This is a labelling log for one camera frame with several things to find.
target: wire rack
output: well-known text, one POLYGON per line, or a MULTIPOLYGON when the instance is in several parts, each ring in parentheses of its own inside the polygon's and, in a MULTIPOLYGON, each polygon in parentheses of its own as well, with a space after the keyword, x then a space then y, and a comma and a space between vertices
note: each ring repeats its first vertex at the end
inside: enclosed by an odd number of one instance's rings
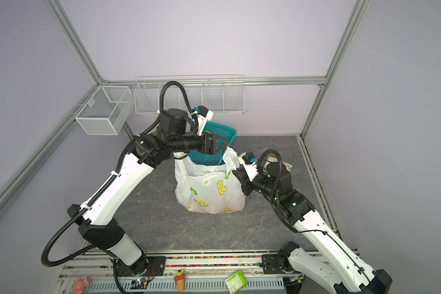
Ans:
MULTIPOLYGON (((186 90, 191 107, 203 105, 215 113, 243 114, 245 91, 242 75, 163 76, 136 78, 134 90, 135 112, 140 115, 157 114, 160 91, 166 82, 176 80, 186 90)), ((178 108, 188 111, 183 95, 176 86, 165 92, 164 109, 178 108)))
POLYGON ((89 135, 117 135, 133 103, 128 86, 99 86, 75 119, 89 135))

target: teal plastic basket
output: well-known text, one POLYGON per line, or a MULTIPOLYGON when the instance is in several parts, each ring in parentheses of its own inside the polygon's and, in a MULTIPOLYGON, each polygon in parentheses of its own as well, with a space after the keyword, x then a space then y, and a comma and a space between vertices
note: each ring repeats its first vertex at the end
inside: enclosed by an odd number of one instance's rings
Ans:
MULTIPOLYGON (((229 140, 229 147, 230 144, 232 144, 232 142, 234 141, 235 136, 237 135, 237 131, 232 129, 231 127, 215 124, 210 121, 206 123, 204 131, 209 131, 221 137, 227 138, 229 140)), ((217 141, 217 146, 221 146, 224 143, 224 141, 221 141, 219 139, 217 141)), ((225 150, 221 150, 216 155, 205 155, 194 151, 191 152, 189 158, 191 158, 191 160, 196 164, 202 164, 205 166, 218 166, 222 163, 222 156, 224 156, 224 152, 225 150)))

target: white plastic bag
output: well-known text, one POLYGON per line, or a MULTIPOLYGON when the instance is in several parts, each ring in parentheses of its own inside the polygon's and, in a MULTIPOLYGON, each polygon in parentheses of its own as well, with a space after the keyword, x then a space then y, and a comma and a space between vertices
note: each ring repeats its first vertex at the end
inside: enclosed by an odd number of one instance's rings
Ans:
MULTIPOLYGON (((181 157, 184 153, 175 153, 181 157)), ((175 160, 176 199, 189 211, 218 214, 240 211, 245 206, 245 195, 238 179, 232 174, 240 163, 237 153, 227 147, 221 166, 195 164, 188 157, 175 160)))

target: gray marble tabletop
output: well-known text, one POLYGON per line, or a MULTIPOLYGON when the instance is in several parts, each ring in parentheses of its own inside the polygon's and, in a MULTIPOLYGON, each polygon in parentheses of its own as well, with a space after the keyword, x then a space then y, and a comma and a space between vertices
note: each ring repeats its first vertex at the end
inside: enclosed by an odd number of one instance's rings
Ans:
MULTIPOLYGON (((277 150, 283 161, 293 165, 294 189, 319 208, 296 137, 238 136, 232 148, 258 157, 267 149, 277 150)), ((289 231, 256 191, 240 212, 207 215, 186 210, 177 202, 175 188, 174 161, 168 160, 142 180, 118 209, 116 220, 142 249, 278 250, 294 241, 305 250, 315 250, 304 236, 289 231)))

